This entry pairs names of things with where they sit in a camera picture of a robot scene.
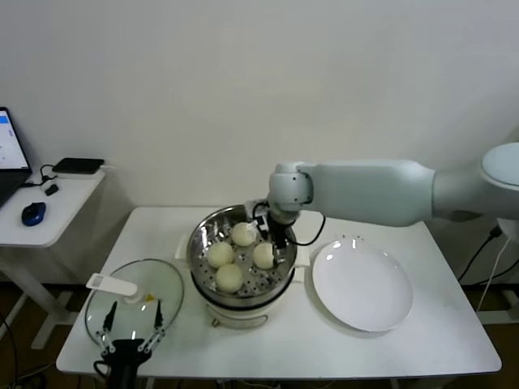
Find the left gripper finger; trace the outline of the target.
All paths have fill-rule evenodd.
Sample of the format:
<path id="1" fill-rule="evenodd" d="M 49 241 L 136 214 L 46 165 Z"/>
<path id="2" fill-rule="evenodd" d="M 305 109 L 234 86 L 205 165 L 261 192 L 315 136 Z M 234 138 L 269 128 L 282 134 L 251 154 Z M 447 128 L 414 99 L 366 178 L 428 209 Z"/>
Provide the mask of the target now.
<path id="1" fill-rule="evenodd" d="M 138 347 L 139 351 L 154 351 L 165 336 L 164 319 L 161 309 L 161 300 L 157 301 L 156 313 L 153 321 L 152 334 Z"/>
<path id="2" fill-rule="evenodd" d="M 111 306 L 109 313 L 105 316 L 101 329 L 96 331 L 96 338 L 99 341 L 102 355 L 108 355 L 109 353 L 115 352 L 115 346 L 111 340 L 110 332 L 113 327 L 116 309 L 117 302 L 115 301 Z"/>

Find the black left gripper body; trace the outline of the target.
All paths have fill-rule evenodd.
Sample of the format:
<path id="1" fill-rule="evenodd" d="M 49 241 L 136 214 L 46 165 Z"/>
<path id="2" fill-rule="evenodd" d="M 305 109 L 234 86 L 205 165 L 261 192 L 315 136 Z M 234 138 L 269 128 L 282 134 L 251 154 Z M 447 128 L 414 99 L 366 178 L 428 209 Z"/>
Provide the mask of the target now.
<path id="1" fill-rule="evenodd" d="M 141 347 L 144 339 L 115 340 L 114 352 L 108 352 L 107 363 L 109 365 L 141 365 L 151 358 L 151 353 L 146 353 Z"/>

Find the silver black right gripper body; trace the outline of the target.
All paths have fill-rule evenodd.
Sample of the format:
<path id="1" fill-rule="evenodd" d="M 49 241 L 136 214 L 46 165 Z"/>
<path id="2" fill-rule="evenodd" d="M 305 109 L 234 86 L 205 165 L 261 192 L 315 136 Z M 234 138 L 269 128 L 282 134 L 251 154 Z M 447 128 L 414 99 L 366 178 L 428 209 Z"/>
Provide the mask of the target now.
<path id="1" fill-rule="evenodd" d="M 255 218 L 264 218 L 267 221 L 268 235 L 272 235 L 274 229 L 282 229 L 285 235 L 293 235 L 292 227 L 296 222 L 296 211 L 282 209 L 280 204 L 269 203 L 266 199 L 245 202 L 245 211 L 247 219 L 254 226 Z"/>

